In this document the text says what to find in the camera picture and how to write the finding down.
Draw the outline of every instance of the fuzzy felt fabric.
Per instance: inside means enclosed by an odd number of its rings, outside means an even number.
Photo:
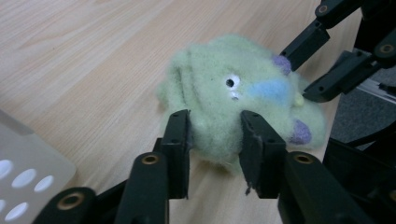
[[[262,115],[288,148],[323,145],[325,118],[318,104],[303,98],[307,85],[285,57],[242,36],[225,35],[179,51],[157,97],[165,108],[163,123],[189,109],[193,150],[239,173],[243,110]]]

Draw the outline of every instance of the purple horn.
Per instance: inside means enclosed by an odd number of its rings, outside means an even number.
[[[284,75],[288,75],[291,72],[291,64],[290,61],[281,55],[274,55],[272,57],[272,61],[274,64],[282,69],[282,73]]]

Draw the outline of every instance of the plush toy eye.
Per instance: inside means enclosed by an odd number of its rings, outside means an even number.
[[[236,90],[236,88],[238,88],[240,81],[241,79],[239,78],[239,76],[237,76],[236,74],[230,74],[225,79],[225,84],[230,91],[234,91]]]

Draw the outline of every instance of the hole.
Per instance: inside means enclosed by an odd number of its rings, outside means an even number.
[[[326,12],[327,11],[327,6],[321,6],[320,8],[319,8],[319,12],[320,13],[323,13],[323,12]]]
[[[11,211],[8,212],[8,214],[6,215],[5,221],[9,222],[9,221],[13,221],[13,220],[17,219],[18,217],[21,217],[26,212],[28,207],[29,207],[28,203],[18,204],[13,209],[11,209]]]
[[[235,83],[233,82],[232,79],[227,79],[227,81],[225,82],[225,84],[226,84],[228,87],[233,87],[233,85],[234,85]]]
[[[6,201],[5,200],[0,200],[0,213],[3,211],[3,209],[6,207]]]
[[[84,201],[84,194],[74,192],[64,196],[57,204],[60,210],[69,210],[79,206]]]
[[[304,164],[311,164],[314,162],[310,157],[305,156],[305,155],[296,155],[294,156],[294,159],[299,162],[299,163],[304,163]]]
[[[387,45],[381,46],[381,48],[379,50],[381,51],[381,53],[391,53],[394,51],[394,47],[393,47],[393,45],[387,44]]]
[[[51,184],[53,183],[53,176],[49,175],[44,177],[42,180],[40,180],[36,185],[35,185],[35,192],[42,192],[49,188]]]
[[[145,158],[143,158],[142,162],[146,165],[151,165],[151,164],[157,163],[159,160],[160,160],[160,158],[158,158],[158,156],[149,155],[149,156],[146,156]]]
[[[36,171],[35,169],[29,169],[23,171],[20,175],[15,177],[14,181],[12,181],[12,188],[20,189],[28,185],[35,178]]]
[[[9,160],[0,161],[0,179],[6,177],[9,174],[9,172],[11,172],[13,166],[14,165],[12,164],[12,161]]]

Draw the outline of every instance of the blue nose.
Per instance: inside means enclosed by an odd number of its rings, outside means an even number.
[[[252,84],[247,93],[252,97],[261,97],[280,105],[290,104],[291,86],[284,79],[271,79]]]

